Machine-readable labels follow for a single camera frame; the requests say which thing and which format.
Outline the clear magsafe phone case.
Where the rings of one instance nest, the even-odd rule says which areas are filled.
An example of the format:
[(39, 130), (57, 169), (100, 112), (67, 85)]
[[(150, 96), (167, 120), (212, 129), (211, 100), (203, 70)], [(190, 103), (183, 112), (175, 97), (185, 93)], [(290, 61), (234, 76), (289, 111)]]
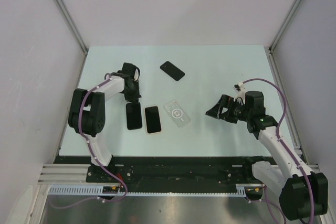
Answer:
[(163, 109), (179, 129), (191, 123), (191, 119), (188, 114), (176, 101), (166, 103), (163, 106)]

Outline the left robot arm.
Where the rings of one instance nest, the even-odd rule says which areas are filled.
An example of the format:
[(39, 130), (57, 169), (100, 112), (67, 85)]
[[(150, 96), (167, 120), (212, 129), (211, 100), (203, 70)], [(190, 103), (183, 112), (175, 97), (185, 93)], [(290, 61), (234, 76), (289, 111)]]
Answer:
[(106, 73), (102, 83), (89, 90), (77, 88), (72, 95), (68, 125), (85, 139), (91, 162), (100, 165), (97, 174), (105, 182), (112, 181), (116, 175), (116, 169), (109, 165), (112, 154), (106, 140), (99, 136), (106, 123), (106, 102), (116, 94), (123, 94), (127, 102), (127, 129), (142, 128), (139, 78), (140, 69), (125, 62), (121, 70)]

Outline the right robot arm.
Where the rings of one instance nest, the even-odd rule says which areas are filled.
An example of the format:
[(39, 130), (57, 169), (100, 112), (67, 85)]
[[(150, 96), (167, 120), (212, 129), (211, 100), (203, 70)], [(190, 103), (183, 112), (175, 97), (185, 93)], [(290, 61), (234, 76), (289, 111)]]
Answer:
[(243, 99), (223, 94), (205, 114), (229, 123), (246, 122), (248, 132), (269, 151), (278, 170), (274, 170), (267, 161), (257, 161), (244, 167), (242, 176), (249, 183), (262, 181), (277, 194), (287, 219), (312, 219), (328, 212), (326, 176), (315, 173), (285, 143), (278, 122), (266, 113), (262, 92), (248, 91)]

